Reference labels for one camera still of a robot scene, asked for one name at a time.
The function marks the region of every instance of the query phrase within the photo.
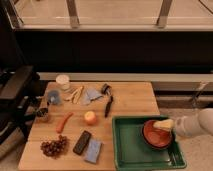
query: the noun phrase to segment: peach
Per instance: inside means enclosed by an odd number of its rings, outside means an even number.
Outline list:
[[[88,125],[94,125],[97,122],[97,116],[95,112],[88,111],[84,114],[84,120]]]

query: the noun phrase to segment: gray cloth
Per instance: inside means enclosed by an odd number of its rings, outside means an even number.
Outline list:
[[[89,105],[91,103],[91,101],[96,100],[100,97],[102,97],[102,94],[100,92],[98,92],[94,88],[89,88],[89,89],[86,90],[86,92],[84,94],[82,104],[83,105]]]
[[[101,142],[95,139],[91,139],[85,155],[85,161],[90,163],[96,163],[101,149]]]

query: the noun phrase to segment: green tray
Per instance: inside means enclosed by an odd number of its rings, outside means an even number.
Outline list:
[[[182,169],[186,161],[178,143],[164,150],[151,148],[140,134],[144,122],[166,116],[114,117],[112,120],[115,166],[118,171]]]

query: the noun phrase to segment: grapes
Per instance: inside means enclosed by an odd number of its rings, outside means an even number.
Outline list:
[[[42,142],[41,150],[43,154],[48,157],[58,157],[63,153],[68,145],[68,138],[66,136],[59,135],[59,140],[52,140],[51,142]]]

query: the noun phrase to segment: wooden table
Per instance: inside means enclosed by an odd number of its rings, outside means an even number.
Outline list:
[[[75,89],[83,85],[84,90],[89,87],[100,90],[103,84],[103,82],[71,82],[71,88]],[[159,110],[150,83],[108,82],[108,84],[112,87],[114,102],[107,118],[104,118],[104,109],[108,98],[103,97],[88,106],[82,105],[81,99],[78,104],[63,102],[60,106],[51,105],[49,107],[51,118],[47,123],[35,120],[19,163],[19,170],[115,170],[112,116],[158,115]],[[51,82],[48,84],[46,92],[53,89],[59,89],[59,87],[56,83]],[[61,92],[62,98],[67,95],[67,93]],[[84,113],[89,110],[93,110],[98,116],[98,123],[94,126],[87,126],[83,120]],[[57,159],[44,156],[40,150],[41,143],[58,138],[58,134],[55,132],[56,124],[64,114],[70,111],[74,112],[74,115],[68,120],[62,133],[70,140],[68,152]],[[97,164],[87,163],[84,161],[84,155],[78,156],[72,152],[83,130],[88,130],[92,133],[93,138],[103,143]]]

